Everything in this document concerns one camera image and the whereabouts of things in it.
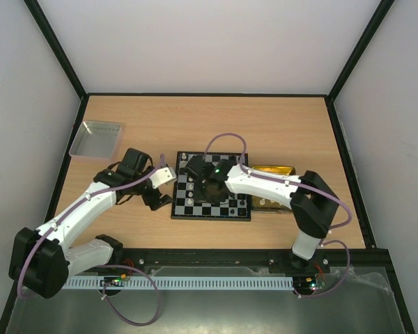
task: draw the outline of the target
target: gold container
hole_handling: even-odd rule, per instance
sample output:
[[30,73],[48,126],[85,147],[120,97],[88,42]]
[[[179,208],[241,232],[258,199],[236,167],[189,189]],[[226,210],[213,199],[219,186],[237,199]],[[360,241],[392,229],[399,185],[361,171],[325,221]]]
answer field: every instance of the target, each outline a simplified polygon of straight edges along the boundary
[[[254,165],[251,168],[262,172],[273,173],[278,175],[295,175],[295,168],[291,166]],[[285,213],[291,212],[291,209],[279,204],[278,202],[273,202],[266,198],[252,196],[252,211]]]

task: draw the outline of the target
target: wooden table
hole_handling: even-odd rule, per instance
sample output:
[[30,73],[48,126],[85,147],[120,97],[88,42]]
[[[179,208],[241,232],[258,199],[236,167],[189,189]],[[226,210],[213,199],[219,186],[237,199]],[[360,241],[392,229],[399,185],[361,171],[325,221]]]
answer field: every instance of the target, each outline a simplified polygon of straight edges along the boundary
[[[321,97],[91,96],[84,120],[123,125],[119,158],[132,147],[151,155],[155,164],[160,153],[165,153],[166,162],[173,167],[177,151],[203,151],[215,135],[235,132],[247,141],[250,164],[294,166],[300,175],[314,170],[353,208]],[[238,139],[227,137],[212,146],[216,152],[241,149]],[[105,167],[73,159],[57,213],[78,198]],[[172,195],[173,186],[160,190]],[[292,214],[252,213],[250,222],[172,220],[170,215],[170,205],[152,212],[140,197],[134,197],[96,219],[76,244],[107,234],[128,248],[290,248],[297,235]],[[334,223],[345,219],[340,208]],[[351,248],[364,248],[356,218],[334,230],[330,238]]]

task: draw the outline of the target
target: cable clip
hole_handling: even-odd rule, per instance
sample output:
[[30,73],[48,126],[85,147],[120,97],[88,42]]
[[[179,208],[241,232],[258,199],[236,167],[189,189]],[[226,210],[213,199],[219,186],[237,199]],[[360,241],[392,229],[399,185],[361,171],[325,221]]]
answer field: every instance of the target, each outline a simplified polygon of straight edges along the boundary
[[50,225],[50,227],[51,227],[54,231],[57,231],[57,228],[59,227],[59,226],[57,225],[57,220],[54,220],[54,219],[53,219],[53,222],[52,222],[52,224]]

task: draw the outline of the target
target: metal tray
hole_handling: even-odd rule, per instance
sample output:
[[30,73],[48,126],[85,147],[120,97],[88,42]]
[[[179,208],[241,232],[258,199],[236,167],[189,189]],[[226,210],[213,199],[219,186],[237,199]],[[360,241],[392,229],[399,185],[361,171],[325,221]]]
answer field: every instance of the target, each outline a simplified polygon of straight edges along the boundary
[[83,121],[70,148],[75,159],[113,161],[118,153],[122,126],[118,123]]

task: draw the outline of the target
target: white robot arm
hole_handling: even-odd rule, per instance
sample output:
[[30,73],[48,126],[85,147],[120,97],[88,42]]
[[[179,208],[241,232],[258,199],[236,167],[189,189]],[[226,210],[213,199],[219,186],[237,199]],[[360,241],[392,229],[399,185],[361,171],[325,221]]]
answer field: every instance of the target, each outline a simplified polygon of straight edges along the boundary
[[275,175],[253,171],[231,160],[221,160],[214,166],[202,156],[192,157],[185,169],[195,180],[195,201],[224,202],[230,193],[243,193],[292,209],[299,227],[292,251],[301,261],[313,257],[319,243],[327,236],[338,208],[335,202],[297,186],[304,183],[336,197],[315,172],[307,171],[303,176]]
[[[122,256],[123,245],[105,235],[97,236],[81,246],[71,248],[71,245],[99,215],[121,203],[124,196],[140,195],[152,210],[171,202],[169,196],[162,196],[158,190],[161,185],[176,179],[174,170],[168,166],[156,170],[144,182],[134,187],[117,191],[110,189],[133,183],[152,172],[153,167],[144,170],[149,158],[143,152],[129,149],[116,171],[111,169],[113,165],[99,172],[87,190],[58,216],[35,230],[24,228],[18,232],[14,241],[9,276],[18,280],[29,251],[50,228],[54,231],[49,233],[41,244],[36,253],[37,259],[31,261],[24,277],[24,285],[45,298],[55,295],[70,276],[109,263],[112,257],[115,262],[120,261],[117,257]],[[91,196],[105,189],[110,190]]]

